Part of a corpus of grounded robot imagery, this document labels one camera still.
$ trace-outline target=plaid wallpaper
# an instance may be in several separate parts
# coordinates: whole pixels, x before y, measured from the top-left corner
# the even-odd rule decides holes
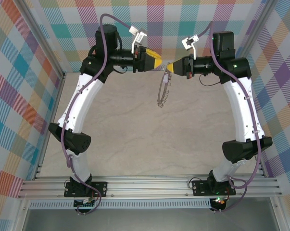
[[[59,83],[13,0],[0,0],[0,231],[12,224],[13,204],[37,161]]]
[[[78,72],[81,61],[95,44],[95,31],[102,13],[148,31],[144,46],[171,62],[188,55],[181,43],[186,36],[202,32],[210,21],[214,29],[235,33],[236,48],[242,47],[266,0],[26,0],[37,23],[66,71]],[[124,48],[132,35],[113,19]],[[208,32],[197,43],[199,55],[209,54]]]
[[[265,166],[286,195],[290,220],[290,0],[279,0],[248,59],[259,120],[274,141]]]

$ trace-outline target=marble-patterned floor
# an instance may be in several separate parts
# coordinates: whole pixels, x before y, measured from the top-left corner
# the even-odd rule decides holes
[[[55,121],[76,87],[66,77]],[[163,72],[112,73],[94,99],[83,132],[92,138],[88,164],[93,175],[208,174],[223,158],[222,143],[235,139],[230,103],[221,85],[204,87],[198,76],[173,75],[163,108],[157,95]],[[202,77],[205,84],[218,77]],[[238,173],[251,173],[250,160]],[[51,136],[41,176],[69,176],[60,143]]]

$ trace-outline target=hanging keychain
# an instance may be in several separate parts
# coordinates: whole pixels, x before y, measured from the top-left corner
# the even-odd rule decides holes
[[[165,70],[165,72],[161,80],[159,94],[158,94],[158,106],[161,108],[164,107],[164,103],[167,100],[168,93],[169,93],[169,90],[167,90],[167,87],[171,86],[170,79],[172,77],[171,72],[167,70],[167,68],[165,68],[165,65],[162,65],[162,70]],[[164,85],[164,90],[162,93],[162,97],[160,98],[162,85]]]

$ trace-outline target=white bracket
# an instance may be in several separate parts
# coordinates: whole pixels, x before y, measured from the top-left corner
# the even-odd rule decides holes
[[[196,42],[199,41],[199,38],[197,35],[194,35],[192,37],[187,37],[182,40],[182,44],[184,48],[188,51],[189,49],[193,48],[193,59],[196,60],[197,58],[197,47]]]
[[[144,36],[147,36],[147,31],[144,30],[144,29],[137,30],[134,26],[131,26],[130,29],[129,29],[129,32],[132,35],[135,35],[135,38],[134,38],[134,40],[132,42],[132,49],[131,49],[131,53],[134,54],[134,46],[135,45],[138,45],[138,46],[141,45],[142,39],[144,38]]]

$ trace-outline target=metal base plate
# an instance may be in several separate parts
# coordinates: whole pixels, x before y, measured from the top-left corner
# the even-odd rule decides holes
[[[67,182],[66,183],[66,188],[70,188],[70,184],[71,182]],[[106,197],[106,192],[107,192],[107,182],[105,181],[92,181],[91,182],[91,186],[94,187],[95,189],[97,189],[100,193],[102,197]],[[98,197],[98,193],[94,191],[94,197],[97,198]],[[64,197],[76,197],[75,194],[72,194],[70,191],[64,191],[63,194]],[[86,195],[88,197],[92,196],[92,191],[90,190],[89,193]]]
[[[194,196],[234,196],[236,195],[236,190],[231,187],[226,187],[224,191],[220,191],[217,194],[213,194],[209,188],[209,184],[206,180],[194,180],[192,181],[192,189]]]

